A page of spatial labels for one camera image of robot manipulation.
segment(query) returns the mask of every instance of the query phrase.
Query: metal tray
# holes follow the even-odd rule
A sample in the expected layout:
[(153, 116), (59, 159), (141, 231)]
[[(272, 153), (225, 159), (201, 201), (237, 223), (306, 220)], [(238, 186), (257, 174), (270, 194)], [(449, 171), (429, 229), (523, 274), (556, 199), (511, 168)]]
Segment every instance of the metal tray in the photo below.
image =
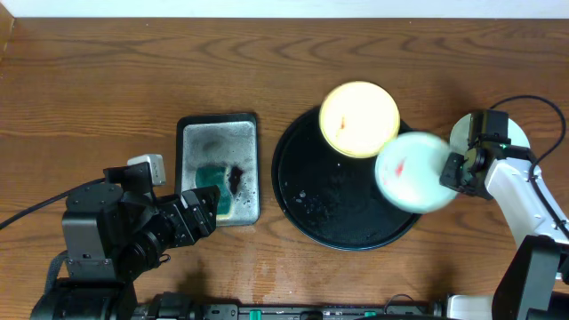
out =
[(176, 132), (176, 193), (217, 185), (218, 226), (251, 225), (260, 216), (254, 114), (187, 116)]

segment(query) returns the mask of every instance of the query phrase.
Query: white plate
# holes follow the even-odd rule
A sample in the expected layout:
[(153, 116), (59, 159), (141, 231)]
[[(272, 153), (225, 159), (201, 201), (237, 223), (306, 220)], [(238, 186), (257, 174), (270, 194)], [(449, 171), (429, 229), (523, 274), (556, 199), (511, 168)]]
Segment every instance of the white plate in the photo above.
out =
[(439, 183), (449, 145), (425, 132), (408, 132), (389, 142), (378, 155), (375, 179), (381, 193), (395, 206), (413, 213), (445, 207), (457, 195)]

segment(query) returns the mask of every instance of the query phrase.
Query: wire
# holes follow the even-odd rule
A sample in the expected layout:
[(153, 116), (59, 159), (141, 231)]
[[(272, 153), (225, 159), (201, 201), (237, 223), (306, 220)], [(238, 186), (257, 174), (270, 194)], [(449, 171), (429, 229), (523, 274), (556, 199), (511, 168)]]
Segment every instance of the wire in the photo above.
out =
[(32, 213), (32, 212), (34, 212), (34, 211), (36, 211), (36, 210), (38, 210), (38, 209), (41, 209), (41, 208), (45, 207), (45, 206), (48, 205), (48, 204), (53, 204), (54, 202), (56, 202), (56, 201), (58, 201), (58, 200), (61, 200), (61, 199), (63, 199), (63, 198), (66, 197), (66, 196), (69, 196), (69, 194), (71, 194), (71, 193), (74, 192), (74, 191), (77, 191), (77, 190), (80, 189), (80, 188), (85, 188), (85, 187), (88, 187), (88, 186), (91, 186), (91, 185), (94, 185), (94, 184), (99, 184), (99, 183), (103, 182), (104, 180), (105, 180), (105, 178), (100, 178), (100, 179), (96, 179), (96, 180), (93, 180), (93, 181), (89, 181), (89, 182), (87, 182), (87, 183), (82, 184), (81, 186), (78, 186), (78, 187), (72, 188), (72, 189), (70, 189), (70, 190), (68, 190), (68, 191), (65, 191), (64, 193), (62, 193), (62, 194), (60, 194), (60, 195), (54, 196), (54, 197), (52, 197), (52, 198), (49, 198), (49, 199), (47, 199), (47, 200), (45, 200), (45, 201), (43, 201), (43, 202), (41, 202), (41, 203), (39, 203), (39, 204), (32, 205), (32, 206), (30, 206), (29, 208), (27, 208), (26, 210), (23, 210), (23, 211), (21, 211), (21, 212), (15, 214), (15, 215), (13, 215), (13, 216), (12, 216), (11, 218), (9, 218), (8, 220), (6, 220), (6, 221), (0, 223), (0, 230), (2, 230), (3, 228), (8, 227), (11, 223), (13, 223), (14, 221), (18, 220), (19, 218), (25, 217), (25, 216), (28, 215), (29, 213)]
[(559, 108), (555, 103), (539, 97), (539, 96), (535, 96), (535, 95), (531, 95), (531, 94), (524, 94), (524, 95), (518, 95), (518, 96), (514, 96), (514, 97), (510, 97), (501, 101), (498, 101), (497, 103), (494, 103), (493, 106), (490, 107), (490, 109), (494, 109), (498, 106), (500, 106), (503, 103), (506, 102), (510, 102), (513, 100), (520, 100), (520, 99), (532, 99), (532, 100), (538, 100), (541, 101), (547, 105), (549, 105), (551, 108), (553, 108), (556, 112), (557, 115), (559, 116), (559, 119), (561, 120), (561, 135), (559, 135), (559, 138), (557, 139), (557, 141), (553, 144), (553, 146), (551, 148), (549, 148), (549, 150), (547, 150), (545, 153), (543, 153), (543, 155), (541, 155), (536, 161), (534, 161), (532, 163), (532, 165), (530, 166), (530, 170), (529, 170), (529, 176), (528, 176), (528, 180), (530, 181), (530, 183), (532, 183), (532, 187), (533, 190), (535, 191), (535, 193), (537, 194), (537, 197), (540, 198), (541, 202), (543, 203), (543, 206), (545, 206), (545, 209), (547, 209), (547, 211), (549, 212), (549, 215), (551, 216), (551, 219), (553, 219), (553, 221), (555, 221), (556, 226), (558, 228), (561, 229), (561, 232), (563, 232), (563, 234), (565, 235), (565, 237), (569, 238), (569, 230), (567, 230), (567, 228), (565, 227), (566, 224), (566, 220), (561, 220), (559, 219), (559, 217), (557, 216), (556, 212), (553, 210), (553, 208), (551, 207), (551, 205), (549, 204), (548, 200), (545, 198), (545, 196), (542, 194), (540, 187), (537, 185), (537, 176), (535, 174), (533, 174), (533, 172), (535, 171), (535, 167), (537, 166), (537, 164), (545, 159), (546, 156), (549, 156), (549, 154), (551, 152), (553, 152), (553, 150), (555, 150), (557, 147), (559, 147), (559, 145), (561, 144), (561, 142), (563, 141), (563, 139), (565, 138), (565, 131), (567, 129), (567, 122), (565, 120), (565, 116), (563, 116), (563, 112), (561, 111), (561, 108)]
[(388, 300), (388, 302), (385, 304), (385, 306), (383, 306), (383, 314), (384, 314), (384, 315), (386, 315), (386, 314), (388, 313), (389, 305), (391, 304), (391, 302), (393, 301), (393, 299), (399, 298), (399, 297), (406, 297), (406, 298), (408, 298), (409, 300), (414, 301), (413, 298), (411, 298), (411, 297), (410, 297), (409, 295), (407, 295), (407, 294), (404, 294), (404, 293), (396, 294), (396, 295), (394, 295), (393, 297), (391, 297), (391, 298)]

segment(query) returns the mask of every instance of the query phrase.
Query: wooden table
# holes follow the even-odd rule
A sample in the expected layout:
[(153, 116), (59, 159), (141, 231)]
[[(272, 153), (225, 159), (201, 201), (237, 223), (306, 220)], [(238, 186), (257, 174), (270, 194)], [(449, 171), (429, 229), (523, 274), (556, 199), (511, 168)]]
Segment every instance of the wooden table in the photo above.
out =
[[(409, 125), (443, 137), (469, 111), (516, 94), (546, 96), (569, 114), (568, 30), (562, 20), (18, 19), (0, 66), (0, 220), (144, 153), (164, 155), (158, 193), (172, 193), (176, 122), (251, 111), (260, 220), (170, 251), (171, 263), (137, 280), (139, 301), (163, 291), (247, 304), (491, 294), (516, 251), (494, 201), (460, 196), (385, 248), (341, 252), (283, 215), (271, 157), (292, 120), (355, 79), (380, 84)], [(537, 102), (504, 109), (536, 154), (559, 134)], [(541, 165), (566, 210), (568, 146)], [(65, 249), (63, 211), (59, 202), (0, 232), (0, 317), (28, 317), (42, 295)]]

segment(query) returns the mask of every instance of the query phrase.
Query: white wall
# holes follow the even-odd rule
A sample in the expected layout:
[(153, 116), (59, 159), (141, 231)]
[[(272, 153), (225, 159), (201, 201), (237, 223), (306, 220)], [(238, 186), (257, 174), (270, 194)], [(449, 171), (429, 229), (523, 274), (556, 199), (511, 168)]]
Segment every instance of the white wall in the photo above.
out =
[(569, 0), (0, 0), (22, 17), (569, 18)]

